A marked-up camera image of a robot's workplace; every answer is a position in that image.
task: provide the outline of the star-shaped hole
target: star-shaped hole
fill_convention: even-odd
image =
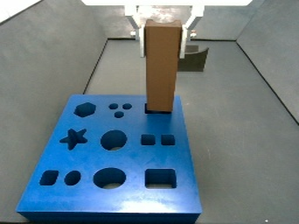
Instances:
[[[84,144],[88,139],[83,136],[87,130],[83,129],[79,132],[75,129],[68,130],[68,136],[65,136],[61,140],[61,144],[68,144],[69,151],[73,150],[77,144]]]

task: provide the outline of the blue shape sorter board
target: blue shape sorter board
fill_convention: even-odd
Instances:
[[[188,223],[201,203],[180,97],[73,95],[16,212],[31,221]]]

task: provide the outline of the brown wooden block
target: brown wooden block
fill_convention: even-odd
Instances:
[[[181,43],[181,21],[169,24],[145,21],[145,94],[147,109],[171,112]]]

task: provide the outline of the circular hole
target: circular hole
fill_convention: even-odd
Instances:
[[[123,116],[124,116],[124,112],[117,111],[117,112],[115,113],[115,118],[121,118]]]
[[[67,186],[75,186],[80,182],[80,172],[79,171],[71,171],[64,179]]]
[[[123,105],[123,109],[131,109],[132,108],[132,105],[129,104],[129,103],[125,103],[124,105]]]
[[[96,172],[93,176],[93,183],[97,187],[104,189],[113,189],[120,187],[127,180],[127,175],[117,168],[105,168]]]
[[[117,104],[116,104],[116,103],[111,103],[111,104],[108,105],[108,107],[109,107],[109,109],[117,109]]]
[[[111,130],[100,138],[100,144],[108,151],[119,150],[127,143],[127,135],[121,130]]]

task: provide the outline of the table surface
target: table surface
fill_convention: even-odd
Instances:
[[[208,47],[203,73],[177,73],[203,214],[196,223],[296,223],[299,127],[235,42]],[[143,95],[135,41],[109,40],[85,94]]]

